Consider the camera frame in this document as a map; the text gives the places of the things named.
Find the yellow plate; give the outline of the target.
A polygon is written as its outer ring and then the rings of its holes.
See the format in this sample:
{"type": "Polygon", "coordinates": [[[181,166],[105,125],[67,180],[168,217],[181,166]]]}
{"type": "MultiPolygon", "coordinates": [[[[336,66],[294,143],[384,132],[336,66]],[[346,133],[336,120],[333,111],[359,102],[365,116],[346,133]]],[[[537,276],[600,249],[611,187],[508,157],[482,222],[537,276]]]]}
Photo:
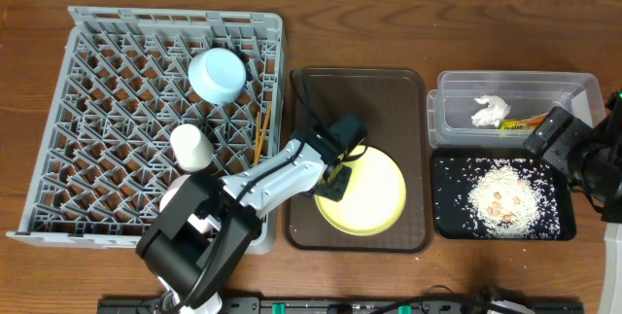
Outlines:
{"type": "Polygon", "coordinates": [[[398,165],[382,151],[359,145],[361,157],[346,162],[352,169],[340,201],[322,194],[314,199],[321,215],[336,229],[355,236],[371,236],[391,227],[404,210],[406,185],[398,165]]]}

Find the yellow green snack wrapper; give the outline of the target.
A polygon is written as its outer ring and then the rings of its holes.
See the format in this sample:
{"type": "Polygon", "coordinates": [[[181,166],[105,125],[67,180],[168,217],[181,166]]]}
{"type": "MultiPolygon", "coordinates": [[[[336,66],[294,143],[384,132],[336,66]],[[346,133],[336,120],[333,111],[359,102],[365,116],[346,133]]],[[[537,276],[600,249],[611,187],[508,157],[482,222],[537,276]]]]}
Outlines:
{"type": "Polygon", "coordinates": [[[520,119],[504,119],[498,126],[499,130],[533,130],[546,118],[547,113],[542,113],[520,119]]]}

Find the white tissue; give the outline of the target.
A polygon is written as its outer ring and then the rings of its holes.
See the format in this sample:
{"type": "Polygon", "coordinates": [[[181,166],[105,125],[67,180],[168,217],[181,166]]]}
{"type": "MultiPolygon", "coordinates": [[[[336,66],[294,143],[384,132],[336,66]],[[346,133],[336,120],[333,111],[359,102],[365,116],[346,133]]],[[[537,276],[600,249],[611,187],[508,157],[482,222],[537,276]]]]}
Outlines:
{"type": "Polygon", "coordinates": [[[485,105],[485,108],[478,110],[471,116],[472,124],[477,127],[499,127],[510,112],[510,106],[496,95],[475,97],[474,101],[479,105],[485,105]]]}

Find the wooden chopstick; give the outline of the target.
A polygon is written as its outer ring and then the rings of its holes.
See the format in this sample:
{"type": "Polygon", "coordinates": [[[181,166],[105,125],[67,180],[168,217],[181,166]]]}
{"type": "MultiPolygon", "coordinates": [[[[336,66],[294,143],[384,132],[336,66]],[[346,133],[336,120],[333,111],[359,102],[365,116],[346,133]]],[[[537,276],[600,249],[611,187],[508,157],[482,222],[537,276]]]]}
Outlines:
{"type": "Polygon", "coordinates": [[[269,105],[268,108],[267,108],[266,114],[263,117],[263,122],[261,123],[260,136],[259,136],[259,159],[260,159],[260,156],[261,156],[261,151],[262,151],[263,143],[265,141],[265,137],[266,137],[266,134],[267,134],[267,129],[268,129],[268,125],[269,125],[270,117],[271,117],[271,111],[272,111],[272,106],[269,105]]]}
{"type": "Polygon", "coordinates": [[[256,166],[258,164],[258,162],[259,162],[260,127],[261,127],[261,110],[258,110],[258,112],[257,112],[257,119],[256,119],[256,132],[255,132],[255,142],[254,142],[253,166],[256,166]]]}

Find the white cup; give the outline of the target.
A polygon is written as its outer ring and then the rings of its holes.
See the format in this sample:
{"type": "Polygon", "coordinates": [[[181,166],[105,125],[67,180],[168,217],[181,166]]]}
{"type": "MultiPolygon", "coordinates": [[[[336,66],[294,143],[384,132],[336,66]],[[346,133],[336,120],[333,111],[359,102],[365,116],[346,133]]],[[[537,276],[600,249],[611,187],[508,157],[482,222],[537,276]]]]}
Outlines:
{"type": "Polygon", "coordinates": [[[206,135],[195,125],[186,123],[175,127],[170,144],[179,166],[194,172],[208,167],[214,148],[206,135]]]}

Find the light blue bowl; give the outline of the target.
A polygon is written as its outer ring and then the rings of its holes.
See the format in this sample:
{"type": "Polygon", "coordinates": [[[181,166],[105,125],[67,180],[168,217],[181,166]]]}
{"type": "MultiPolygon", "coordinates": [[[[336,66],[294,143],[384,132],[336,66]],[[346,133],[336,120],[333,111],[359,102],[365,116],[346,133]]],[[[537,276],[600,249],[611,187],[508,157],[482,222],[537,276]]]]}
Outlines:
{"type": "Polygon", "coordinates": [[[234,102],[247,83],[242,60],[223,48],[213,48],[195,56],[190,61],[188,74],[192,90],[215,105],[234,102]]]}

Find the pink bowl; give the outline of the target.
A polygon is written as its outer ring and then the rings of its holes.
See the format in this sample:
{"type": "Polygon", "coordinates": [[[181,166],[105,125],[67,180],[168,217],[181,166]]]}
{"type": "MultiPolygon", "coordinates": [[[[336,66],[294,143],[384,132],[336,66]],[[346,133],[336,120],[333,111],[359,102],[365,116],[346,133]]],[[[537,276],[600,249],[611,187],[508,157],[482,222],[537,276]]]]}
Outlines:
{"type": "Polygon", "coordinates": [[[164,208],[166,207],[166,205],[170,202],[170,200],[173,198],[173,196],[177,193],[177,191],[179,190],[179,188],[184,184],[184,182],[190,177],[189,174],[186,175],[182,175],[178,178],[176,178],[171,185],[169,186],[169,188],[167,189],[167,191],[162,195],[162,197],[159,200],[159,211],[162,212],[164,210],[164,208]]]}

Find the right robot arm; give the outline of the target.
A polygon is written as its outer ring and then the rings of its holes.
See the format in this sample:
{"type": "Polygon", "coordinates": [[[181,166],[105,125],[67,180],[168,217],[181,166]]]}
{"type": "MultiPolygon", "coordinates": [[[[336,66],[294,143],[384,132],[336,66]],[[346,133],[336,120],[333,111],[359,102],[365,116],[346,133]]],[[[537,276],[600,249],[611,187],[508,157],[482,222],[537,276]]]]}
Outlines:
{"type": "Polygon", "coordinates": [[[621,93],[607,100],[608,114],[591,127],[554,107],[523,146],[569,179],[601,215],[605,228],[605,280],[598,311],[621,312],[621,93]]]}

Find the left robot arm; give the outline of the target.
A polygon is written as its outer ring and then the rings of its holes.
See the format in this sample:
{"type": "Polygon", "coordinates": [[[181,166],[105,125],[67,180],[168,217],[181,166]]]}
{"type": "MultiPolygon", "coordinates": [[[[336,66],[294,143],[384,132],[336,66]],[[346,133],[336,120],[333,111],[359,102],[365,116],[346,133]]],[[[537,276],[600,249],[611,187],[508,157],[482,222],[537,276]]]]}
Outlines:
{"type": "Polygon", "coordinates": [[[342,198],[349,170],[341,167],[365,129],[332,128],[293,138],[276,156],[237,175],[190,174],[141,237],[137,255],[168,290],[158,313],[196,310],[224,286],[262,226],[263,217],[319,184],[342,198]]]}

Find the grey dishwasher rack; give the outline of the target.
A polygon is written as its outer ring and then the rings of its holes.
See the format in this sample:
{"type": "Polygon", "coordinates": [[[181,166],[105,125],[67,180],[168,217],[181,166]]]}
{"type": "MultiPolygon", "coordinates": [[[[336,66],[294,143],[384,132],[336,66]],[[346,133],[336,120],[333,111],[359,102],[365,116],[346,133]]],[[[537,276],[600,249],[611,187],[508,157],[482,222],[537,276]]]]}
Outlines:
{"type": "Polygon", "coordinates": [[[73,7],[75,22],[19,226],[33,246],[132,248],[182,171],[169,137],[183,123],[210,140],[215,176],[253,166],[257,112],[269,105],[260,159],[280,147],[287,44],[271,13],[73,7]],[[214,105],[191,88],[190,60],[235,52],[247,83],[214,105]]]}

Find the clear plastic bin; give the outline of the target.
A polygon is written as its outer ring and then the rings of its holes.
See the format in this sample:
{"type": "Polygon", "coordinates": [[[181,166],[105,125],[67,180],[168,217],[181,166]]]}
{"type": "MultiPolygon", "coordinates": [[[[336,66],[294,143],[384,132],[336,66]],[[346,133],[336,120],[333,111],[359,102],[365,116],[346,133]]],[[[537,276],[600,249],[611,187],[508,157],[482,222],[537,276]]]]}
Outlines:
{"type": "Polygon", "coordinates": [[[428,134],[432,147],[521,148],[528,130],[477,127],[471,117],[484,106],[475,101],[495,95],[510,107],[508,118],[545,115],[560,106],[590,126],[605,118],[598,80],[589,73],[540,71],[444,71],[428,93],[428,134]]]}

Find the brown plastic tray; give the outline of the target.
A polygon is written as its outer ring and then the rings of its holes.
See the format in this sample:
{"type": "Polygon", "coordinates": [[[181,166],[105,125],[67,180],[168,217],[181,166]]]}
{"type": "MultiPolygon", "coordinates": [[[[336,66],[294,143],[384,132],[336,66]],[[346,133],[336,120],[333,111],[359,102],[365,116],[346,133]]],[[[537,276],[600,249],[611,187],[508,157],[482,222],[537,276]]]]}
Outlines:
{"type": "Polygon", "coordinates": [[[434,235],[424,80],[407,69],[307,68],[302,75],[312,109],[324,125],[348,114],[363,121],[368,131],[363,141],[397,164],[405,179],[406,199],[404,210],[387,230],[354,236],[331,226],[313,197],[298,195],[284,206],[288,242],[305,251],[424,251],[434,235]]]}

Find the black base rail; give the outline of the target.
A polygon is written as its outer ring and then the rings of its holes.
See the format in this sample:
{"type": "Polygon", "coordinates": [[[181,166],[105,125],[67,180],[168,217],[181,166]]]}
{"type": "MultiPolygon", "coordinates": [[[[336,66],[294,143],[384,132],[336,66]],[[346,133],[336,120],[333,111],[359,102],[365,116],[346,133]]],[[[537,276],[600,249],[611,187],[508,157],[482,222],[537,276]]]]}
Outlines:
{"type": "MultiPolygon", "coordinates": [[[[369,314],[388,305],[388,301],[344,300],[261,300],[256,297],[224,298],[220,313],[227,314],[369,314]]],[[[149,314],[155,313],[156,299],[101,298],[97,314],[149,314]]],[[[535,314],[584,314],[581,302],[535,302],[535,314]]]]}

